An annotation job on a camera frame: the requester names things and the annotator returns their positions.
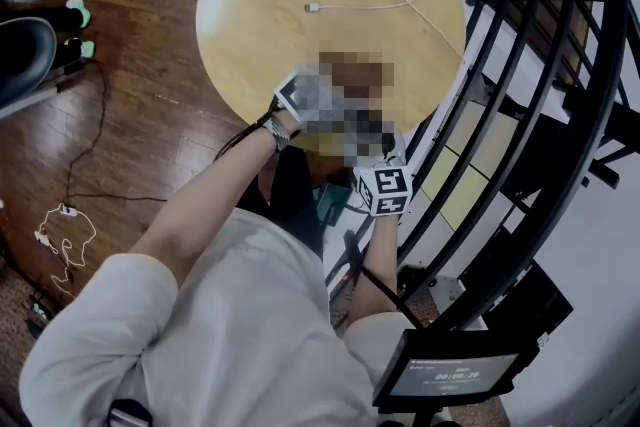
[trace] chair seat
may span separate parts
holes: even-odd
[[[25,65],[17,70],[0,71],[0,107],[4,107],[38,87],[51,69],[57,41],[53,27],[42,18],[17,18],[0,23],[0,41],[14,56],[21,51],[25,52],[23,57],[26,56]]]

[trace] round wooden table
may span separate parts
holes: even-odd
[[[393,99],[383,112],[406,132],[447,94],[465,44],[462,0],[418,0],[415,6],[447,36],[452,48],[411,7],[305,12],[309,3],[347,6],[401,0],[198,0],[196,32],[202,61],[229,106],[247,123],[263,114],[274,89],[319,51],[351,52],[393,64]]]

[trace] black monitor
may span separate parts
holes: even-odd
[[[537,343],[490,331],[407,330],[373,405],[382,412],[482,402],[513,389],[512,379],[538,353]]]

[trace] wrist strap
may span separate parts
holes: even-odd
[[[270,117],[267,121],[262,125],[263,128],[267,129],[267,131],[273,136],[276,140],[276,150],[282,151],[289,144],[289,134],[286,129],[282,126],[282,123],[278,120],[278,118]]]

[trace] display screen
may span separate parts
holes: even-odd
[[[438,397],[489,391],[507,371],[517,354],[475,359],[412,359],[391,395]]]

